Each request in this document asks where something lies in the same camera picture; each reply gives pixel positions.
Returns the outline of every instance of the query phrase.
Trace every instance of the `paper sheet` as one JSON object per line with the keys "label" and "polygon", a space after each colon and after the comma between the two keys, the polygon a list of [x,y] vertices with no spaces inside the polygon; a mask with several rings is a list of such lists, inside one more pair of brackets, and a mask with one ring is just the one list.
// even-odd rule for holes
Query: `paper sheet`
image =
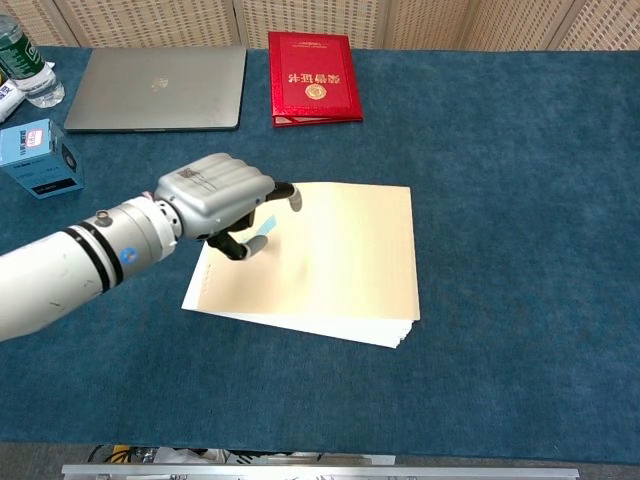
{"label": "paper sheet", "polygon": [[286,201],[256,210],[254,230],[271,216],[276,225],[255,257],[231,262],[203,248],[183,308],[397,346],[420,318],[409,189],[297,187],[302,211]]}

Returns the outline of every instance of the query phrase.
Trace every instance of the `laptop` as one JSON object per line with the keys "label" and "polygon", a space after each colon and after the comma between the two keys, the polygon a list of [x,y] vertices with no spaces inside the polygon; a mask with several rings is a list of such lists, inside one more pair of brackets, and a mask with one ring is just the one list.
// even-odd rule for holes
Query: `laptop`
{"label": "laptop", "polygon": [[243,46],[95,49],[64,127],[237,128],[246,56]]}

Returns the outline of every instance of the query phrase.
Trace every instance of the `robotic arm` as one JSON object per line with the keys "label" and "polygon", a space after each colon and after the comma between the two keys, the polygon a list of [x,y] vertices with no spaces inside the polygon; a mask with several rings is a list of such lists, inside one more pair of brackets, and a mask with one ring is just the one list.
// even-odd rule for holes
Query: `robotic arm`
{"label": "robotic arm", "polygon": [[0,341],[36,332],[173,253],[179,238],[206,240],[231,260],[266,244],[229,232],[253,225],[264,202],[288,198],[290,183],[218,153],[162,176],[145,193],[0,257]]}

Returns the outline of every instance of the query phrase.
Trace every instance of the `water bottle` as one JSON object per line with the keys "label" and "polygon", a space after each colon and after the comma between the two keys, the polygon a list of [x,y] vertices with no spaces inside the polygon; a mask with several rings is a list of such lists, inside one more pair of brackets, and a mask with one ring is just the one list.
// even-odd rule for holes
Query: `water bottle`
{"label": "water bottle", "polygon": [[13,18],[2,14],[0,68],[36,107],[53,107],[64,98],[64,87],[40,52],[31,45],[20,25]]}

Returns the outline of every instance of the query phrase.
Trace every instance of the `table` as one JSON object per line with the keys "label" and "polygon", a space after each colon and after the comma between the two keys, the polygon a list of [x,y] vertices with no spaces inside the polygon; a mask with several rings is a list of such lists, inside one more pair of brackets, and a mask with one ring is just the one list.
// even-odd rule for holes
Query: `table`
{"label": "table", "polygon": [[[64,122],[90,51],[43,51],[66,99],[3,126]],[[181,311],[185,241],[0,344],[0,440],[640,463],[640,54],[354,61],[363,123],[273,129],[251,51],[238,131],[74,134],[84,190],[39,201],[0,176],[0,253],[212,152],[409,185],[422,320],[400,347]]]}

